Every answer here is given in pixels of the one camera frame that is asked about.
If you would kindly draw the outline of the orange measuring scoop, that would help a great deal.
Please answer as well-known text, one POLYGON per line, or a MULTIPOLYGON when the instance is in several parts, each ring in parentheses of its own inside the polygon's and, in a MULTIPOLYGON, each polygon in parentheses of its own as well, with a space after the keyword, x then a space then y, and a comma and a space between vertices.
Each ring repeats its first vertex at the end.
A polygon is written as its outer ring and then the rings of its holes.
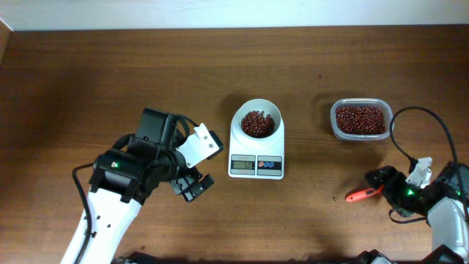
POLYGON ((353 191, 345 197, 346 202, 358 202, 364 199, 368 199, 375 195, 378 195, 384 189, 384 185, 381 185, 379 188, 367 188, 360 191, 353 191))

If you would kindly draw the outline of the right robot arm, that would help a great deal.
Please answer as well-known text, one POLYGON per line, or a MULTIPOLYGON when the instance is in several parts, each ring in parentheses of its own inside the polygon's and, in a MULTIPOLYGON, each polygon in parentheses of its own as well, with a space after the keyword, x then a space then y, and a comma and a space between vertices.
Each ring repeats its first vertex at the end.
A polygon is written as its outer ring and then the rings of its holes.
POLYGON ((367 172, 371 186, 346 196, 347 202, 358 202, 377 194, 391 206, 388 213, 399 214, 397 224, 425 221, 432 231, 432 252, 422 263, 468 262, 468 166, 448 162, 438 177, 426 184, 415 183, 392 166, 367 172))

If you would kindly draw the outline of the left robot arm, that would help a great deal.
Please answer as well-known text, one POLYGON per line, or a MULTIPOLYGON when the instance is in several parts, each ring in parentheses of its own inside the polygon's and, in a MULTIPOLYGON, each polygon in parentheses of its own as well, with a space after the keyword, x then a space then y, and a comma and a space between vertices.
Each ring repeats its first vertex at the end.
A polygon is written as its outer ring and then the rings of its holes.
POLYGON ((224 144, 214 131, 181 114, 145 108, 135 133, 124 135, 88 165, 90 189, 72 176, 84 212, 63 263, 110 263, 141 207, 161 184, 192 202, 214 180, 196 168, 224 144))

